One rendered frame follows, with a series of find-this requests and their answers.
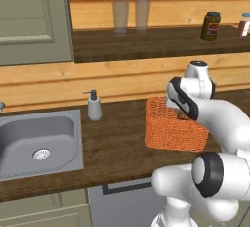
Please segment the grey soap dispenser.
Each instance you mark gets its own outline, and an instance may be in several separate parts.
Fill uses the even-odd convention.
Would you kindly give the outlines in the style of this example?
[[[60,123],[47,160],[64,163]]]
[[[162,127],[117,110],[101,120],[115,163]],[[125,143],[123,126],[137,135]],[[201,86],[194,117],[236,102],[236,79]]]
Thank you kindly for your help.
[[[100,97],[96,90],[88,91],[88,117],[92,121],[98,121],[102,118],[102,106]]]

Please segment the grey-green wall cabinet door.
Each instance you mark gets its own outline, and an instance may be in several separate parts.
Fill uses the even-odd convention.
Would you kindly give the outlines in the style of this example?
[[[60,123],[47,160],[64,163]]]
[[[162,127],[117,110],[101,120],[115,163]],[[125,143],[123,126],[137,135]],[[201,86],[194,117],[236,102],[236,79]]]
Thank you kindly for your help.
[[[69,0],[0,0],[0,66],[72,59]]]

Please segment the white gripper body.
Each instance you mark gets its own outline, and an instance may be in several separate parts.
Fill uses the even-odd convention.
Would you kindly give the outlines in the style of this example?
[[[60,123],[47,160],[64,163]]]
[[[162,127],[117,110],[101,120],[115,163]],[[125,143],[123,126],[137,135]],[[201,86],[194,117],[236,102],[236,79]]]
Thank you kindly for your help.
[[[170,98],[167,98],[167,100],[166,100],[166,107],[167,108],[172,108],[172,109],[178,109],[179,108],[179,106],[176,103],[172,102]]]

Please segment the clear drinking glass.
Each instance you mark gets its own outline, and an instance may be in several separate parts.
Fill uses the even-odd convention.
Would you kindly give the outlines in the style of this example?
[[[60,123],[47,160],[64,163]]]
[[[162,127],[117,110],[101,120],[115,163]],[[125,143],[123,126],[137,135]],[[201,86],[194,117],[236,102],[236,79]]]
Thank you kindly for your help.
[[[114,31],[117,34],[127,32],[129,2],[127,0],[115,0],[112,4]]]
[[[136,0],[135,1],[135,18],[136,30],[145,31],[148,26],[150,1],[149,0]]]

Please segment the orange woven basket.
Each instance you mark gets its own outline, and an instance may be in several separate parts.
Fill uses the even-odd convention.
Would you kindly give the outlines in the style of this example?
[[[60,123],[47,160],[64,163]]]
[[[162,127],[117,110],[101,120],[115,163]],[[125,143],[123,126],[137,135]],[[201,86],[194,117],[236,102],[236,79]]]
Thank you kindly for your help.
[[[149,98],[146,102],[146,145],[158,150],[203,151],[208,130],[191,119],[180,118],[181,114],[167,108],[164,97]]]

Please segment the grey dishwasher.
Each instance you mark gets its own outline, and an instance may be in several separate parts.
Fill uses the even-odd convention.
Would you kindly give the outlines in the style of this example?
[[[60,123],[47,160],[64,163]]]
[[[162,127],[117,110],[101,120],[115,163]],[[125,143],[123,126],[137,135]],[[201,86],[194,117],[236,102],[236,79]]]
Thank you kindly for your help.
[[[150,178],[113,184],[139,184]],[[158,196],[152,186],[145,189],[104,195],[102,186],[89,188],[93,227],[150,227],[163,209],[165,198]]]

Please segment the dark jar with red label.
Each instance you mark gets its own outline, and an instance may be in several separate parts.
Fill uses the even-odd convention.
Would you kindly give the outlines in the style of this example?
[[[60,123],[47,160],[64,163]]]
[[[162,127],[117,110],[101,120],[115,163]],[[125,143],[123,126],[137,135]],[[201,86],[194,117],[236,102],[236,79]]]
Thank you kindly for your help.
[[[219,31],[220,20],[221,14],[219,12],[208,12],[204,17],[200,38],[206,41],[215,40]]]

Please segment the dark wooden wall shelf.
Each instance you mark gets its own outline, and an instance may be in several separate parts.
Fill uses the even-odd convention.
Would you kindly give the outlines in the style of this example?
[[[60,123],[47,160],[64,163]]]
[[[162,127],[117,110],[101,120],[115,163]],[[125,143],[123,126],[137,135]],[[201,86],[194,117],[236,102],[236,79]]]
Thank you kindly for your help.
[[[74,62],[102,62],[250,52],[250,34],[223,25],[214,41],[200,38],[200,27],[151,28],[125,34],[113,30],[74,31]]]

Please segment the grey steel sink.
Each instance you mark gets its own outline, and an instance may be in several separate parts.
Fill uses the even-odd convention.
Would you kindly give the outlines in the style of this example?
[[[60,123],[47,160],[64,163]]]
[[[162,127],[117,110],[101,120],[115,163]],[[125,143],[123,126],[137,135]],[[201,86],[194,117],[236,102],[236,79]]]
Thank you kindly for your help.
[[[82,168],[79,110],[0,117],[0,182]]]

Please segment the grey-green base cabinet front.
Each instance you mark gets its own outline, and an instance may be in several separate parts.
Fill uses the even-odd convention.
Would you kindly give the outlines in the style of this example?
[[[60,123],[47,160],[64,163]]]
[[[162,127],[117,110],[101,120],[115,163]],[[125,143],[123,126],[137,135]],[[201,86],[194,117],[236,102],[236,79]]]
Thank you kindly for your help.
[[[92,227],[88,190],[0,203],[0,227]]]

